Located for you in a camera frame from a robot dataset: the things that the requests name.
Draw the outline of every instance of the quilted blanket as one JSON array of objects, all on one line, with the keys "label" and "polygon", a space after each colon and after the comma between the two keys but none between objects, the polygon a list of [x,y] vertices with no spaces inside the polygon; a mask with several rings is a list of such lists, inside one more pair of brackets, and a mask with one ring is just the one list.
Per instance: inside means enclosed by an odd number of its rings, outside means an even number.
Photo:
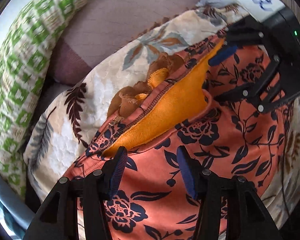
[{"label": "quilted blanket", "polygon": [[[81,83],[60,94],[40,117],[24,153],[30,182],[41,201],[88,147],[106,120],[113,96],[144,80],[160,52],[172,55],[247,15],[239,6],[187,11],[130,42],[97,65]],[[300,198],[300,98],[295,101],[286,145],[280,168],[262,196],[278,227]],[[79,217],[82,238],[83,225]]]}]

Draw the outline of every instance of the orange floral garment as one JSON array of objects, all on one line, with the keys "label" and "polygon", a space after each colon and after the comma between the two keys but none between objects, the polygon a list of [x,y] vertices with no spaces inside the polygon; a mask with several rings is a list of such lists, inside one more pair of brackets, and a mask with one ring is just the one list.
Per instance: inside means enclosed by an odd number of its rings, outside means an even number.
[{"label": "orange floral garment", "polygon": [[[190,59],[154,88],[129,117],[110,125],[116,114],[110,116],[64,176],[80,179],[100,169],[109,159],[102,153],[142,120],[223,36],[220,31],[177,53],[183,59]],[[246,100],[233,103],[213,98],[246,82],[255,82],[269,62],[261,49],[249,46],[209,66],[202,84],[205,109],[154,140],[128,149],[119,191],[113,200],[105,202],[113,239],[192,239],[200,203],[186,192],[176,157],[180,145],[185,145],[203,167],[221,177],[243,175],[254,183],[259,196],[263,194],[283,153],[292,104],[261,114]],[[226,219],[226,198],[223,198],[220,232],[226,229]]]}]

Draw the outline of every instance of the orange fleece lining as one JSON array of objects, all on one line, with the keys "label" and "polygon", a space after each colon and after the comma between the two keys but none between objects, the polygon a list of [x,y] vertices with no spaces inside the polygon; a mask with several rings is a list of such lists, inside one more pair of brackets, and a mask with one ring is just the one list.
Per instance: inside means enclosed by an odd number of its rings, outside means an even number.
[{"label": "orange fleece lining", "polygon": [[202,84],[208,70],[208,60],[223,45],[220,42],[203,57],[200,62],[179,82],[173,85],[138,123],[125,131],[103,154],[114,156],[119,146],[128,150],[148,143],[173,128],[177,123],[202,112],[207,103],[202,92]]}]

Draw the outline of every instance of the metal screw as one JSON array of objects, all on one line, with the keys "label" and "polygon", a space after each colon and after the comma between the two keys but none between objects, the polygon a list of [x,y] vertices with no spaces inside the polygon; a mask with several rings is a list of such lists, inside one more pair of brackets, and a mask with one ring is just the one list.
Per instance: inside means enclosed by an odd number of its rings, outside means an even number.
[{"label": "metal screw", "polygon": [[60,182],[61,184],[64,184],[64,183],[66,183],[67,181],[68,181],[68,178],[67,178],[67,177],[62,177],[62,178],[59,179],[59,182]]},{"label": "metal screw", "polygon": [[246,182],[246,178],[244,176],[238,176],[238,181],[240,182]]},{"label": "metal screw", "polygon": [[203,170],[202,170],[202,174],[203,174],[203,175],[210,175],[210,174],[211,174],[211,171],[208,170],[208,169],[203,169]]},{"label": "metal screw", "polygon": [[94,172],[93,172],[93,175],[94,176],[100,176],[102,174],[102,170],[95,170]]},{"label": "metal screw", "polygon": [[278,55],[274,55],[274,56],[273,56],[273,59],[274,59],[275,62],[279,62],[279,61],[280,61],[280,58],[279,58]]},{"label": "metal screw", "polygon": [[263,105],[259,105],[259,106],[258,106],[258,111],[259,111],[260,113],[262,113],[262,112],[263,112],[263,110],[264,110],[264,107],[263,107]]}]

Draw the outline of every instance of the green square pattern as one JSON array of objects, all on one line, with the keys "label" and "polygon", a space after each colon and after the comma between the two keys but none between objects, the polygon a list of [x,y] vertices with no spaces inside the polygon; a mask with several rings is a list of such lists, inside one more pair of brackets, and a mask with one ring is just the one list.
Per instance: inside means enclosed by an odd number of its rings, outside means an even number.
[{"label": "green square pattern", "polygon": [[13,21],[0,49],[0,174],[22,197],[26,166],[18,150],[39,99],[52,49],[84,2],[29,2]]}]

